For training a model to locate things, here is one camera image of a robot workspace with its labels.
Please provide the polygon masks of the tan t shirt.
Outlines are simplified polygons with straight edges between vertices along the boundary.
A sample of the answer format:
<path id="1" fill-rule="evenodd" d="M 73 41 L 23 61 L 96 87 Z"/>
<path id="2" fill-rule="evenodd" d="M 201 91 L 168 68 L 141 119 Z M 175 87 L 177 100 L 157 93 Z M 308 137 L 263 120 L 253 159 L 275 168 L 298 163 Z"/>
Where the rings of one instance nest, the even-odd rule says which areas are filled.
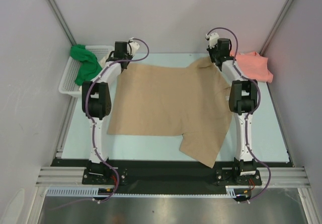
<path id="1" fill-rule="evenodd" d="M 212 168 L 232 120 L 229 94 L 209 57 L 188 67 L 133 63 L 118 76 L 108 133 L 182 136 L 180 151 Z"/>

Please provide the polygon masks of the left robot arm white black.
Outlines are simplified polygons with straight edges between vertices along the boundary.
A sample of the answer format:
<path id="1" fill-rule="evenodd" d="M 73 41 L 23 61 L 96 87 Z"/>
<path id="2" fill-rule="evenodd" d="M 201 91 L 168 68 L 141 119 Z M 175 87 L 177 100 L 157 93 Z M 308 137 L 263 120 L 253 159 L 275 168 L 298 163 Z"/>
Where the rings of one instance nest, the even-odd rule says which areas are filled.
<path id="1" fill-rule="evenodd" d="M 100 73 L 82 85 L 82 110 L 90 122 L 91 154 L 84 170 L 82 183 L 85 185 L 106 184 L 113 176 L 105 165 L 108 154 L 103 150 L 108 115 L 112 110 L 109 86 L 117 79 L 133 59 L 139 45 L 129 41 L 116 41 L 114 50 L 103 57 Z"/>

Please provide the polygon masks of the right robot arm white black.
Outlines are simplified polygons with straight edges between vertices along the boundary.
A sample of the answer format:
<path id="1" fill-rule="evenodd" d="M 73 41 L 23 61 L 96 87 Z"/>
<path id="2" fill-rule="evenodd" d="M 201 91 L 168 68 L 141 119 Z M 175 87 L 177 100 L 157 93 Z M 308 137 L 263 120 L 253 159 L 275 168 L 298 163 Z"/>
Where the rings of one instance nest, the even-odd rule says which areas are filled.
<path id="1" fill-rule="evenodd" d="M 236 155 L 231 170 L 217 170 L 218 185 L 241 185 L 254 188 L 262 184 L 252 153 L 252 118 L 258 106 L 258 85 L 249 80 L 230 55 L 231 40 L 212 33 L 206 36 L 211 62 L 231 81 L 228 106 L 236 123 Z"/>

